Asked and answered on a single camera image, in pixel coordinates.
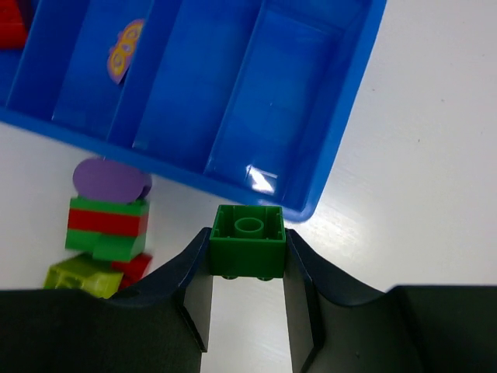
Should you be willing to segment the red curved lego brick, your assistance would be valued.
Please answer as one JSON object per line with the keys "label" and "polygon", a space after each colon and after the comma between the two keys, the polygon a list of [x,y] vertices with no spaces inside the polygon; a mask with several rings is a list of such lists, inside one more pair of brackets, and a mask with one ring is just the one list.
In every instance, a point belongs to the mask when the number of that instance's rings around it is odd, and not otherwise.
{"label": "red curved lego brick", "polygon": [[22,48],[26,38],[27,30],[19,3],[15,0],[1,0],[1,49]]}

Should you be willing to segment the dark green lego brick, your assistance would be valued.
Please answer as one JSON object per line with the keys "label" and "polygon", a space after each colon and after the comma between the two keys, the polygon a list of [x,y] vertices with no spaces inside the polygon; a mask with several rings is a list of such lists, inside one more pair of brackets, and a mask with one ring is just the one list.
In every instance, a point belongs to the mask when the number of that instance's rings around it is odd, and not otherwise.
{"label": "dark green lego brick", "polygon": [[279,206],[221,205],[209,242],[209,268],[227,279],[283,277],[287,252]]}

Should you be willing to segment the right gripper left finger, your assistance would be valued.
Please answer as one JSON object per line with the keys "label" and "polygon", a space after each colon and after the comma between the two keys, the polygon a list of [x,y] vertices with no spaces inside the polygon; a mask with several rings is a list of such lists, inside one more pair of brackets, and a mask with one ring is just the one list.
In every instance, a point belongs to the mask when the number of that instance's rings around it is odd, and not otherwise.
{"label": "right gripper left finger", "polygon": [[108,299],[75,289],[1,293],[3,372],[198,372],[207,350],[210,229]]}

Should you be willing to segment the lime green lego brick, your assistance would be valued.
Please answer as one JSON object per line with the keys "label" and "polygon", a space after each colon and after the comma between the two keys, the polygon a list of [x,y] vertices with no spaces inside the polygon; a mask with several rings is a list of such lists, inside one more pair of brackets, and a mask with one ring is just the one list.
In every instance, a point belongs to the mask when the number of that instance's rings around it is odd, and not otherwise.
{"label": "lime green lego brick", "polygon": [[81,254],[52,264],[43,283],[44,289],[79,289],[97,298],[110,298],[118,292],[123,273],[110,262]]}

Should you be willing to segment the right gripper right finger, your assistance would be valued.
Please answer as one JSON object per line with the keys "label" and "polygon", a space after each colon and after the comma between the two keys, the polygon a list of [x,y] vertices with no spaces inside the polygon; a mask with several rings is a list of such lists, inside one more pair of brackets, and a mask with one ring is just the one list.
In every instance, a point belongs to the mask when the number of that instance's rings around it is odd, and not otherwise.
{"label": "right gripper right finger", "polygon": [[295,372],[494,372],[496,289],[378,291],[287,231],[283,275]]}

